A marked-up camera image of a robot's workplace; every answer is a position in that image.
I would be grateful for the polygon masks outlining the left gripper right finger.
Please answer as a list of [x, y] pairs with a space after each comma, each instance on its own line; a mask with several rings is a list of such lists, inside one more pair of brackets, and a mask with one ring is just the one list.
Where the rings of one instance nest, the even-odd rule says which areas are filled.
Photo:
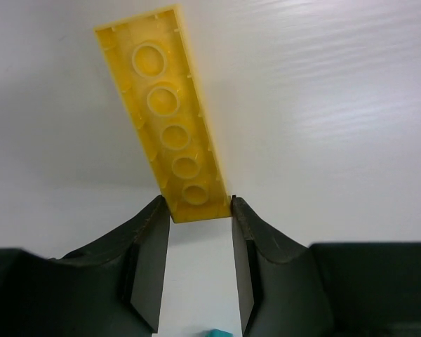
[[232, 200], [244, 336], [421, 336], [421, 242], [303, 246]]

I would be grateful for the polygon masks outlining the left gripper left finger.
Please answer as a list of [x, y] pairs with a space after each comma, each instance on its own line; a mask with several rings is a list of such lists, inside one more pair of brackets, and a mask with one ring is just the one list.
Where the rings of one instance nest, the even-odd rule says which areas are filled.
[[151, 336], [170, 213], [163, 197], [66, 256], [0, 248], [0, 336]]

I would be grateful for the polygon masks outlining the long yellow lego brick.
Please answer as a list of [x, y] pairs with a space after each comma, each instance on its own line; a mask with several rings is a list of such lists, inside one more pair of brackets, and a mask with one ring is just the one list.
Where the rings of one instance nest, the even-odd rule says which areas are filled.
[[94, 32], [174, 222], [229, 217], [231, 199], [180, 8], [156, 9]]

